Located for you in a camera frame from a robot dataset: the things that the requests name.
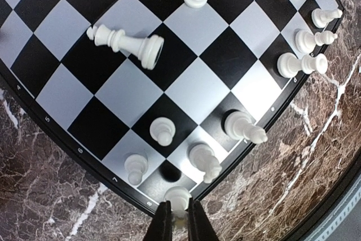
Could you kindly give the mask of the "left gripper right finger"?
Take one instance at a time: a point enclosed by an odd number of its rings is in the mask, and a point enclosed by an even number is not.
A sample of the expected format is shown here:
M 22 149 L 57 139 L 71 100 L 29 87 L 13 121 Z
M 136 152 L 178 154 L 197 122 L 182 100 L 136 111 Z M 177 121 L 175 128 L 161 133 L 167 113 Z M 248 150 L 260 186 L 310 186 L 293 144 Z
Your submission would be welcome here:
M 219 241 L 201 203 L 193 198 L 188 204 L 188 240 Z

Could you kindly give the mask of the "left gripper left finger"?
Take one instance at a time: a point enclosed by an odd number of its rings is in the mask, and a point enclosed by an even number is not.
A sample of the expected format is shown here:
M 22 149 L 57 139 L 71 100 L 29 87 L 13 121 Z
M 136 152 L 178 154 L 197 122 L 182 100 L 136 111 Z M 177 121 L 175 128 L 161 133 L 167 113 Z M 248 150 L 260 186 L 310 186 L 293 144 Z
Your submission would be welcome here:
M 163 201 L 158 206 L 143 241 L 172 241 L 171 202 Z

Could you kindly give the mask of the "black grey chessboard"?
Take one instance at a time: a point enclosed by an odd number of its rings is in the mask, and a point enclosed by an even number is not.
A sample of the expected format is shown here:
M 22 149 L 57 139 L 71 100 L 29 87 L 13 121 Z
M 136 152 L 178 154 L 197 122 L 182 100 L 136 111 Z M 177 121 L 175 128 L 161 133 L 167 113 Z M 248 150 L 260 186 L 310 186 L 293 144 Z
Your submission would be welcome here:
M 1 0 L 1 79 L 17 102 L 65 152 L 115 193 L 153 215 L 166 191 L 185 187 L 203 198 L 216 186 L 188 160 L 197 144 L 210 146 L 226 175 L 253 148 L 224 132 L 244 111 L 269 129 L 307 79 L 282 77 L 286 52 L 301 59 L 299 30 L 320 32 L 314 9 L 341 0 Z M 95 46 L 86 31 L 104 24 L 134 38 L 156 34 L 164 45 L 153 70 L 133 54 Z M 169 146 L 149 127 L 169 118 Z M 139 185 L 124 168 L 132 154 L 148 160 Z

